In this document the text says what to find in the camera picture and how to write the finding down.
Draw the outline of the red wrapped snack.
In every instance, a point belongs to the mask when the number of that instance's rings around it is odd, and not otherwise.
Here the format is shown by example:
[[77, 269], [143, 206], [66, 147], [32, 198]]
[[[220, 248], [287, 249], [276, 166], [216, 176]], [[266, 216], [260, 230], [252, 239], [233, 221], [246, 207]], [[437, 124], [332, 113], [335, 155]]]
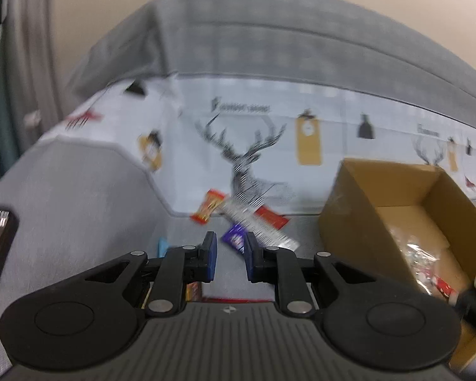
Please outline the red wrapped snack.
[[458, 292], [454, 290], [446, 281], [438, 276], [432, 278], [432, 283], [435, 289], [447, 300], [451, 297], [457, 297]]

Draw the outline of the red square snack packet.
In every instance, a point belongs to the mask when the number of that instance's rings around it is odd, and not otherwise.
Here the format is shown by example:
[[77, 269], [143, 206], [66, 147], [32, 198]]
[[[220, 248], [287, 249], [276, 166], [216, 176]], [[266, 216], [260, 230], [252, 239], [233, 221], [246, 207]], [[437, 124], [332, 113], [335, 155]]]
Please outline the red square snack packet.
[[256, 211], [255, 214], [259, 216], [263, 221], [269, 223], [272, 227], [277, 230], [281, 230], [284, 226], [287, 225], [289, 219], [284, 215], [278, 214], [275, 211], [272, 211], [268, 206], [262, 205]]

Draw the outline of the clear bag of candies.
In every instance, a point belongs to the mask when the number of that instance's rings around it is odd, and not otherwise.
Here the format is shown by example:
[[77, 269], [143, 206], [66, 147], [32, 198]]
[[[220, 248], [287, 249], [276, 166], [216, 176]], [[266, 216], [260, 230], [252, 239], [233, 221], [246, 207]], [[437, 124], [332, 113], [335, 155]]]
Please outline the clear bag of candies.
[[413, 236], [401, 245], [401, 252], [419, 288], [428, 295], [441, 297], [449, 301], [435, 289], [432, 283], [434, 276], [443, 279], [439, 273], [440, 258], [424, 250], [419, 241]]

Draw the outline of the light blue snack stick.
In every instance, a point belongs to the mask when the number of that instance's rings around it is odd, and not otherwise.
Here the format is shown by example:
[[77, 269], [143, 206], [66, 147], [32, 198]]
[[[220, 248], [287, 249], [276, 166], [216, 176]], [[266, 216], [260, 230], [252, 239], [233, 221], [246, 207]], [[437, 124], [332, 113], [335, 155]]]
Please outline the light blue snack stick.
[[157, 257], [163, 258], [169, 249], [169, 243], [164, 237], [160, 237], [157, 243]]

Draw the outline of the red orange candy bar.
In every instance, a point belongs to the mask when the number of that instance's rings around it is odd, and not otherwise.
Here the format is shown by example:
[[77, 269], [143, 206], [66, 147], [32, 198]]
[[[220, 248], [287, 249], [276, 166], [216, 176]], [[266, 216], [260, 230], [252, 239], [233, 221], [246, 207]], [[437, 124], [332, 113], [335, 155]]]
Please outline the red orange candy bar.
[[191, 219], [198, 224], [206, 224], [209, 222], [211, 215], [226, 199], [226, 194], [216, 190], [210, 189], [198, 210], [191, 215]]

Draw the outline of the silver stick snack packet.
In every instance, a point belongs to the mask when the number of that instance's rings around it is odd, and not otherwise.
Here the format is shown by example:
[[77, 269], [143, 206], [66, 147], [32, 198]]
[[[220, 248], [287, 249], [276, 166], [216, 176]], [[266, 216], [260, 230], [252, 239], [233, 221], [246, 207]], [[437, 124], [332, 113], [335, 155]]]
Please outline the silver stick snack packet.
[[219, 211], [236, 224], [243, 226], [248, 232], [255, 234], [256, 239], [265, 247], [278, 247], [296, 251], [300, 243], [288, 237], [263, 220], [249, 205], [234, 198], [227, 198], [219, 205]]

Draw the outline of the grey deer print sofa cover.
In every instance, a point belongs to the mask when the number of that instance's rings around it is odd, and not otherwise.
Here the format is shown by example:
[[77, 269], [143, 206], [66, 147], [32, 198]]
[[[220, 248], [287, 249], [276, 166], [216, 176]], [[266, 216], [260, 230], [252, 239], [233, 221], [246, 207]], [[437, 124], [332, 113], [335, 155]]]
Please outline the grey deer print sofa cover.
[[194, 237], [210, 188], [289, 215], [303, 248], [346, 157], [438, 165], [476, 204], [476, 71], [342, 0], [152, 0], [61, 102], [0, 180], [19, 217], [0, 314], [134, 244]]

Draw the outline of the grey curtain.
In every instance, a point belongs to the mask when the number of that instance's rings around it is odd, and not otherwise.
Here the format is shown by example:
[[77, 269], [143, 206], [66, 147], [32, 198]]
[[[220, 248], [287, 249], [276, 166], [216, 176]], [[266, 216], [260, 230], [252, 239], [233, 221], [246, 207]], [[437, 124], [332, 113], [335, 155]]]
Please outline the grey curtain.
[[64, 117], [52, 0], [0, 0], [0, 176]]

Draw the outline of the purple snack packet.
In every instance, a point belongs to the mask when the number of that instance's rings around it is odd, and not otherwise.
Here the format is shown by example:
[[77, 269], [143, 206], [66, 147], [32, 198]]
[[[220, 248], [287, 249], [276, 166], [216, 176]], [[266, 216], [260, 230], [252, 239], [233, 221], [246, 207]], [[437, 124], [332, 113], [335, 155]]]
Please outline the purple snack packet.
[[243, 226], [234, 224], [221, 236], [221, 241], [243, 255], [246, 235], [247, 230]]

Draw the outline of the brown cardboard box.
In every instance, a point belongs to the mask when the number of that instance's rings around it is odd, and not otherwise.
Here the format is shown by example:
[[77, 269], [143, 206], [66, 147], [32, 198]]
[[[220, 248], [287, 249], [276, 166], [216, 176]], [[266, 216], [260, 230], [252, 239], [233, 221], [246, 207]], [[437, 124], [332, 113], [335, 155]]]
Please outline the brown cardboard box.
[[[476, 206], [444, 170], [428, 165], [346, 159], [318, 220], [324, 248], [357, 269], [422, 291], [401, 252], [411, 236], [440, 258], [457, 292], [476, 277]], [[476, 329], [457, 313], [461, 335], [448, 364], [476, 373]]]

